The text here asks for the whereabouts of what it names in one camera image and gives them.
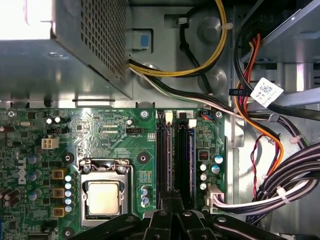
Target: white connector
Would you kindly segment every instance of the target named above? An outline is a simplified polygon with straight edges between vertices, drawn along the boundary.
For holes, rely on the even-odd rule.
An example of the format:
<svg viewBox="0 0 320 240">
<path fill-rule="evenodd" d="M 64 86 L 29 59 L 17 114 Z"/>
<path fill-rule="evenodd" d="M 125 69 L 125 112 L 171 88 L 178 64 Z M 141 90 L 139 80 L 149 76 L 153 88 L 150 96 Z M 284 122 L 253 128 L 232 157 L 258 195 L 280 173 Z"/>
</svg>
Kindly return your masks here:
<svg viewBox="0 0 320 240">
<path fill-rule="evenodd" d="M 50 137 L 41 139 L 41 148 L 42 149 L 57 149 L 59 148 L 59 138 Z"/>
<path fill-rule="evenodd" d="M 214 206 L 214 196 L 220 197 L 223 201 L 225 200 L 225 194 L 216 186 L 208 186 L 206 192 L 206 205 L 210 210 L 210 214 L 215 214 L 215 211 L 218 210 Z"/>
</svg>

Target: screw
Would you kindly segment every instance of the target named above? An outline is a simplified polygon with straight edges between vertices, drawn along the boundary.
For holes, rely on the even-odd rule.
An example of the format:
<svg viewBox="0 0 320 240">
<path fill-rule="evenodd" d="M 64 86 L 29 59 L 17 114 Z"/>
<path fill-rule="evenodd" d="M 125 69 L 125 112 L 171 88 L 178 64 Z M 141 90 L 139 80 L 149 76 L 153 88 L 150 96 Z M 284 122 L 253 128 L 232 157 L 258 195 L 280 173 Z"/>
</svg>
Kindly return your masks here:
<svg viewBox="0 0 320 240">
<path fill-rule="evenodd" d="M 84 167 L 83 167 L 83 172 L 84 172 L 85 174 L 90 173 L 90 167 L 89 167 L 89 166 L 84 166 Z"/>
<path fill-rule="evenodd" d="M 135 218 L 133 216 L 128 216 L 125 221 L 126 222 L 133 222 L 134 220 L 135 220 Z"/>
<path fill-rule="evenodd" d="M 161 212 L 159 213 L 159 216 L 167 216 L 167 213 L 166 213 L 165 211 L 161 211 Z"/>
<path fill-rule="evenodd" d="M 125 166 L 118 166 L 118 171 L 121 173 L 121 174 L 125 174 L 127 169 Z"/>
<path fill-rule="evenodd" d="M 215 116 L 216 116 L 218 119 L 222 118 L 222 112 L 217 111 L 217 112 L 215 113 Z"/>
<path fill-rule="evenodd" d="M 143 110 L 140 112 L 140 116 L 143 118 L 143 119 L 146 119 L 148 116 L 149 116 L 149 112 L 146 111 L 146 110 Z"/>
<path fill-rule="evenodd" d="M 227 221 L 227 219 L 225 218 L 225 217 L 223 217 L 223 216 L 220 216 L 220 217 L 218 217 L 218 222 L 220 222 L 220 223 L 225 223 L 226 221 Z"/>
<path fill-rule="evenodd" d="M 185 211 L 185 212 L 183 213 L 183 216 L 185 216 L 185 217 L 190 217 L 191 215 L 192 215 L 192 213 L 189 212 L 189 211 Z"/>
<path fill-rule="evenodd" d="M 14 117 L 15 115 L 16 115 L 16 112 L 15 112 L 15 111 L 9 111 L 9 112 L 8 112 L 8 116 L 9 116 L 10 118 Z"/>
</svg>

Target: white label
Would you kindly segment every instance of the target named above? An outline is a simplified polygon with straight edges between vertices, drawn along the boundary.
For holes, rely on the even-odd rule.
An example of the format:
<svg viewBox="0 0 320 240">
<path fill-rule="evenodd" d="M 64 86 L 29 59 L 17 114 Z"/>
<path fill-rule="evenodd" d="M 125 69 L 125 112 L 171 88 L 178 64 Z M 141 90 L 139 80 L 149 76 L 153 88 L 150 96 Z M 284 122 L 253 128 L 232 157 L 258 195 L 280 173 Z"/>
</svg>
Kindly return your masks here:
<svg viewBox="0 0 320 240">
<path fill-rule="evenodd" d="M 250 96 L 259 104 L 267 108 L 283 92 L 284 90 L 281 87 L 278 87 L 263 77 L 256 84 Z"/>
</svg>

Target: capacitor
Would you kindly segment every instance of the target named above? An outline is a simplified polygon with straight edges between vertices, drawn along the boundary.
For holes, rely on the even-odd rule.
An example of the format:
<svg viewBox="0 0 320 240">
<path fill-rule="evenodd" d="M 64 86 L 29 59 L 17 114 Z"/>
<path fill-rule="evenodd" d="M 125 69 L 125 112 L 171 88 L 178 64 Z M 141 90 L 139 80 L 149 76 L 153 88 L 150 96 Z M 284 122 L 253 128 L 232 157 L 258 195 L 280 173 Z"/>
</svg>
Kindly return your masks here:
<svg viewBox="0 0 320 240">
<path fill-rule="evenodd" d="M 8 148 L 18 148 L 22 146 L 22 142 L 21 141 L 8 141 L 7 143 L 7 147 Z"/>
<path fill-rule="evenodd" d="M 70 213 L 72 211 L 72 207 L 70 205 L 65 206 L 64 208 L 66 213 Z"/>
<path fill-rule="evenodd" d="M 67 197 L 65 200 L 64 200 L 64 203 L 67 204 L 67 205 L 70 205 L 72 203 L 72 200 Z"/>
<path fill-rule="evenodd" d="M 27 157 L 27 159 L 28 159 L 28 162 L 29 162 L 30 164 L 35 164 L 35 163 L 40 162 L 41 159 L 42 159 L 42 157 L 41 157 L 40 154 L 33 154 L 33 155 L 29 155 L 29 156 Z"/>
<path fill-rule="evenodd" d="M 65 117 L 56 116 L 54 118 L 54 122 L 56 124 L 65 124 L 67 122 L 67 119 Z"/>
<path fill-rule="evenodd" d="M 15 196 L 14 198 L 12 198 L 10 201 L 6 201 L 4 203 L 4 206 L 6 208 L 12 207 L 13 205 L 17 204 L 20 201 L 20 198 Z"/>
<path fill-rule="evenodd" d="M 34 123 L 33 122 L 31 122 L 31 121 L 22 121 L 22 122 L 20 122 L 20 125 L 22 126 L 22 127 L 31 127 L 32 125 L 33 125 Z"/>
<path fill-rule="evenodd" d="M 0 126 L 0 133 L 13 133 L 15 130 L 14 126 Z"/>
<path fill-rule="evenodd" d="M 207 180 L 207 174 L 202 173 L 202 174 L 200 175 L 200 180 L 201 180 L 201 181 Z"/>
<path fill-rule="evenodd" d="M 71 177 L 70 175 L 67 175 L 67 176 L 64 177 L 64 180 L 65 180 L 66 182 L 70 182 L 71 179 L 72 179 L 72 177 Z"/>
<path fill-rule="evenodd" d="M 71 192 L 70 190 L 67 190 L 67 191 L 64 192 L 64 195 L 65 195 L 67 198 L 69 198 L 69 197 L 71 197 L 72 192 Z"/>
<path fill-rule="evenodd" d="M 205 171 L 205 170 L 207 170 L 207 165 L 205 165 L 204 163 L 202 163 L 201 165 L 200 165 L 200 170 L 201 171 Z"/>
<path fill-rule="evenodd" d="M 4 195 L 4 199 L 9 201 L 11 199 L 13 199 L 15 196 L 17 196 L 20 193 L 20 191 L 18 189 L 12 190 L 10 192 L 8 192 L 6 195 Z"/>
<path fill-rule="evenodd" d="M 0 199 L 2 199 L 6 194 L 12 191 L 11 187 L 6 188 L 5 190 L 0 191 Z"/>
<path fill-rule="evenodd" d="M 52 124 L 52 119 L 51 118 L 47 118 L 46 120 L 45 120 L 45 122 L 46 122 L 46 124 Z"/>
<path fill-rule="evenodd" d="M 33 172 L 30 172 L 28 177 L 29 177 L 29 181 L 33 182 L 37 179 L 39 179 L 41 177 L 42 173 L 39 170 L 35 170 Z"/>
<path fill-rule="evenodd" d="M 70 182 L 67 182 L 65 185 L 64 185 L 65 189 L 68 189 L 70 190 L 72 188 L 72 185 Z"/>
<path fill-rule="evenodd" d="M 148 187 L 147 186 L 142 186 L 141 187 L 141 195 L 144 197 L 144 196 L 147 196 L 148 193 L 149 193 Z"/>
<path fill-rule="evenodd" d="M 217 164 L 213 164 L 213 165 L 211 166 L 211 172 L 212 172 L 213 174 L 218 174 L 218 173 L 220 172 L 220 167 L 219 167 Z"/>
<path fill-rule="evenodd" d="M 28 198 L 30 201 L 35 201 L 37 198 L 40 198 L 42 195 L 42 192 L 40 189 L 36 189 L 29 193 Z"/>
<path fill-rule="evenodd" d="M 133 121 L 132 119 L 128 119 L 128 120 L 126 121 L 126 124 L 127 124 L 128 126 L 131 126 L 131 125 L 134 124 L 134 121 Z"/>
<path fill-rule="evenodd" d="M 148 203 L 149 203 L 149 198 L 148 197 L 142 198 L 141 204 L 147 205 Z"/>
<path fill-rule="evenodd" d="M 214 157 L 214 162 L 216 163 L 216 164 L 222 164 L 223 163 L 223 161 L 224 161 L 224 158 L 222 157 L 222 156 L 220 156 L 220 155 L 215 155 L 215 157 Z"/>
<path fill-rule="evenodd" d="M 201 190 L 206 190 L 206 188 L 207 188 L 207 184 L 205 182 L 200 184 L 200 189 Z"/>
</svg>

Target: black ram slot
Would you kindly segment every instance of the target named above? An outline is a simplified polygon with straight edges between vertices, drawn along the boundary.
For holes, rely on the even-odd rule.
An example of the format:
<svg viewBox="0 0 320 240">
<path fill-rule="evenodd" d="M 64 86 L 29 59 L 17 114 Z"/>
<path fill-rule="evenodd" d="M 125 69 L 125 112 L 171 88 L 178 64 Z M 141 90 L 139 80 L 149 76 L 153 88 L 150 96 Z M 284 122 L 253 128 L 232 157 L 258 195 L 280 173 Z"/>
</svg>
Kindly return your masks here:
<svg viewBox="0 0 320 240">
<path fill-rule="evenodd" d="M 174 151 L 174 188 L 180 191 L 185 209 L 192 209 L 190 194 L 190 132 L 187 122 L 180 122 L 177 126 Z"/>
<path fill-rule="evenodd" d="M 160 208 L 160 193 L 166 188 L 166 121 L 164 113 L 157 113 L 156 123 L 156 207 Z"/>
</svg>

